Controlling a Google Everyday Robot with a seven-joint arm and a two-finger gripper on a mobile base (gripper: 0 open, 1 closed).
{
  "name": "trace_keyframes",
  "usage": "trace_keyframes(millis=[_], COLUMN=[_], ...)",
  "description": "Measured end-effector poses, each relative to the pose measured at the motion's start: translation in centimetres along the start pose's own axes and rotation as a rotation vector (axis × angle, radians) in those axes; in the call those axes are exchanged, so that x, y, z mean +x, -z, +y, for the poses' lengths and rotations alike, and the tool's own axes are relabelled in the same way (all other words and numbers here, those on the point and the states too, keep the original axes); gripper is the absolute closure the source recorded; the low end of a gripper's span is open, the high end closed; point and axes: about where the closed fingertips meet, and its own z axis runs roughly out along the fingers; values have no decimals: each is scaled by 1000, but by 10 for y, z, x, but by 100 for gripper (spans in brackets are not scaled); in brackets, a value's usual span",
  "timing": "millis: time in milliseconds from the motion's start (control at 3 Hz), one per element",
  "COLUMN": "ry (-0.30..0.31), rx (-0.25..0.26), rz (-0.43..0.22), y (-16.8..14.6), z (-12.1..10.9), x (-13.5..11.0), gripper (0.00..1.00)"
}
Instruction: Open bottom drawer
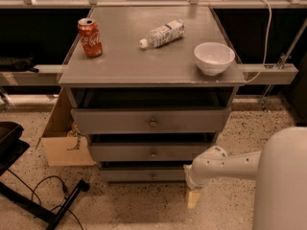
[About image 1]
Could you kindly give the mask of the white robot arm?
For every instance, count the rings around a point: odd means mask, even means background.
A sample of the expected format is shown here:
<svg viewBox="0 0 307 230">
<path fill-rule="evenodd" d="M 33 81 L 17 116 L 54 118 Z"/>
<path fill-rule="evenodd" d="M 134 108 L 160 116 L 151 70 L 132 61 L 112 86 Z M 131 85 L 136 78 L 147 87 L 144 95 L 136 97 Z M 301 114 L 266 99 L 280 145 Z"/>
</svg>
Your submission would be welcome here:
<svg viewBox="0 0 307 230">
<path fill-rule="evenodd" d="M 217 177 L 256 182 L 252 230 L 307 230 L 307 128 L 276 132 L 257 151 L 229 156 L 213 146 L 184 167 L 188 201 Z"/>
</svg>

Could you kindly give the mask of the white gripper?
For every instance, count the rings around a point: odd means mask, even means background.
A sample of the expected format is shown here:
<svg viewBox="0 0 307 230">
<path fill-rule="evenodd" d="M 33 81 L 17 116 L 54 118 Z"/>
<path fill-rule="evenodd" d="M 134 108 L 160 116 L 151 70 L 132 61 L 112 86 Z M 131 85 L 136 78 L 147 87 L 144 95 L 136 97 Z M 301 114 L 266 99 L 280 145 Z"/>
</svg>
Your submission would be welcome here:
<svg viewBox="0 0 307 230">
<path fill-rule="evenodd" d="M 198 155 L 191 165 L 184 166 L 185 181 L 188 187 L 186 192 L 186 206 L 194 209 L 200 199 L 201 192 L 194 191 L 202 189 L 213 177 L 220 167 L 221 159 L 227 157 L 227 152 L 219 146 L 212 146 Z"/>
</svg>

